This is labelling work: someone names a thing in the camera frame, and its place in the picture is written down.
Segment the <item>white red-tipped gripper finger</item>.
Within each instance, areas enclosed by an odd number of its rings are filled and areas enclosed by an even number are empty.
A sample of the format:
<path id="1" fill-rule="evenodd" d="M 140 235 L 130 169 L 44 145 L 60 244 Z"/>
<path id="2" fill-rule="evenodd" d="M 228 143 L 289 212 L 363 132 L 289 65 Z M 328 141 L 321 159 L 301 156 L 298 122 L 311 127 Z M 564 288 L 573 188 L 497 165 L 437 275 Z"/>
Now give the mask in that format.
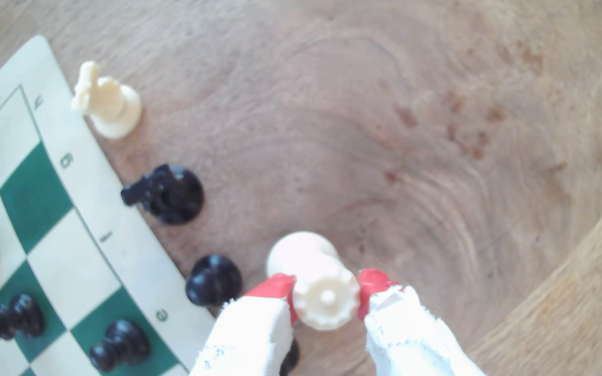
<path id="1" fill-rule="evenodd" d="M 447 324 L 421 304 L 414 287 L 375 268 L 358 273 L 366 350 L 377 375 L 484 375 Z"/>
<path id="2" fill-rule="evenodd" d="M 279 375 L 293 342 L 297 278 L 277 273 L 223 307 L 191 375 Z"/>

